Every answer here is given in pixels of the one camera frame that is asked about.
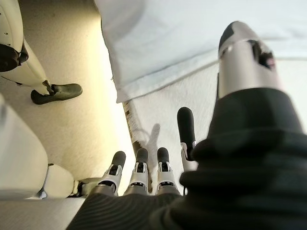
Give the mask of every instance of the robot leg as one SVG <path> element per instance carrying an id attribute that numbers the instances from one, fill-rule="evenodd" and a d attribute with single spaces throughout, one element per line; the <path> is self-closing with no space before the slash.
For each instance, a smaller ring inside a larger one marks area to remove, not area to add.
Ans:
<path id="1" fill-rule="evenodd" d="M 18 0 L 0 0 L 0 76 L 34 90 L 35 104 L 63 101 L 79 96 L 78 84 L 50 85 L 43 67 L 24 39 Z"/>

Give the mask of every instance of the black joint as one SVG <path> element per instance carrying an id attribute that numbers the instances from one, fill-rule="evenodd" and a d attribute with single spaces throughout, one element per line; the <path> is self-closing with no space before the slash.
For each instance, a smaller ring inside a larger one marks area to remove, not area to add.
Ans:
<path id="1" fill-rule="evenodd" d="M 168 151 L 166 148 L 159 148 L 157 153 L 158 162 L 169 162 Z"/>
<path id="2" fill-rule="evenodd" d="M 148 161 L 148 151 L 147 149 L 140 148 L 136 153 L 136 162 L 147 163 Z"/>
<path id="3" fill-rule="evenodd" d="M 19 66 L 19 53 L 10 46 L 0 44 L 0 72 L 10 71 Z"/>

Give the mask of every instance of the white cloth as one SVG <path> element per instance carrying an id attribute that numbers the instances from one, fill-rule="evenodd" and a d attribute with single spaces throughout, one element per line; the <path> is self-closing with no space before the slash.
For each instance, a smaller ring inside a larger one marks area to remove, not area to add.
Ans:
<path id="1" fill-rule="evenodd" d="M 118 102 L 217 60 L 224 29 L 247 23 L 278 58 L 307 57 L 305 0 L 95 0 Z"/>
<path id="2" fill-rule="evenodd" d="M 277 60 L 276 65 L 283 88 L 290 95 L 303 130 L 307 132 L 307 61 Z M 183 192 L 179 183 L 183 167 L 177 111 L 183 106 L 190 108 L 194 114 L 196 141 L 205 139 L 215 104 L 217 72 L 218 65 L 215 64 L 162 90 L 129 102 L 132 137 L 149 151 L 148 167 L 154 190 L 157 186 L 157 149 L 165 147 L 169 151 L 177 186 Z"/>

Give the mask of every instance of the robotic hand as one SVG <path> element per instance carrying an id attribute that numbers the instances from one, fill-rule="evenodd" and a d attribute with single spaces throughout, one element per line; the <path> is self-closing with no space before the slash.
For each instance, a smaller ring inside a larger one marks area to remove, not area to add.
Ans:
<path id="1" fill-rule="evenodd" d="M 18 0 L 0 0 L 0 76 L 34 90 L 35 104 L 63 101 L 79 96 L 78 84 L 49 84 L 45 71 L 24 39 Z"/>
<path id="2" fill-rule="evenodd" d="M 219 69 L 207 138 L 194 146 L 192 114 L 178 112 L 180 183 L 188 194 L 116 197 L 97 186 L 68 230 L 306 229 L 307 136 L 280 87 L 272 52 L 234 22 L 220 40 Z M 163 152 L 159 168 L 171 171 Z M 162 188 L 172 185 L 165 176 Z"/>

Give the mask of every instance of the beige carpet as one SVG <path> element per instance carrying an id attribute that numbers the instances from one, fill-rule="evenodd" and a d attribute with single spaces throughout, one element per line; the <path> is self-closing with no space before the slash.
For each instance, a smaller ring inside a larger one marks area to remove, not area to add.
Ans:
<path id="1" fill-rule="evenodd" d="M 0 92 L 43 143 L 49 162 L 76 179 L 99 177 L 114 153 L 127 155 L 120 191 L 127 187 L 134 154 L 93 0 L 23 0 L 24 36 L 51 83 L 78 83 L 75 99 L 35 105 L 31 89 L 0 79 Z"/>

